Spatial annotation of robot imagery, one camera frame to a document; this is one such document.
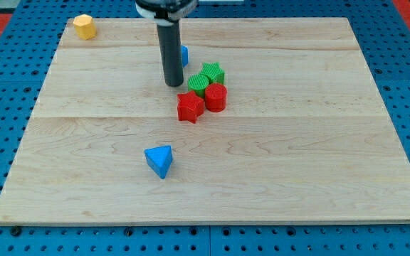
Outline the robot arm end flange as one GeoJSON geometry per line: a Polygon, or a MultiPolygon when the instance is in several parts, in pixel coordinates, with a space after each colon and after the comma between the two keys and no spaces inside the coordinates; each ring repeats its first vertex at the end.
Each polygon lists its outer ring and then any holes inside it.
{"type": "Polygon", "coordinates": [[[198,4],[198,0],[135,0],[135,7],[139,15],[155,21],[167,22],[184,18],[198,4]]]}

